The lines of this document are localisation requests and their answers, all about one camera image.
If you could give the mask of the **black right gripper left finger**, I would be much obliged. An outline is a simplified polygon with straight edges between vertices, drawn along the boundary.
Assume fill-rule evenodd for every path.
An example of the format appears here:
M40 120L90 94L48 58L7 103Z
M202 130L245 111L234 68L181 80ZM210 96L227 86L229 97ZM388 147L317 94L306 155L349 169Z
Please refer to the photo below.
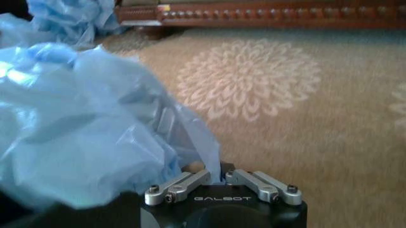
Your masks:
M211 173L201 161L182 168L182 173L162 184L154 184L145 192L146 205L178 203L187 199L191 192L211 183Z

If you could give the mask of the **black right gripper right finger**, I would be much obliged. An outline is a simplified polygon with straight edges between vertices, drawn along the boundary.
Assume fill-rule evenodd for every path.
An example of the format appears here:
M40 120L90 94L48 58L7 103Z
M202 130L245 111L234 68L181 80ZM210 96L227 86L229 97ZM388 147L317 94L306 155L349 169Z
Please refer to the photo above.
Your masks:
M222 177L233 186L246 186L267 203L282 200L287 205L301 205L302 192L295 185L285 184L261 171L249 172L237 169L233 163L222 162Z

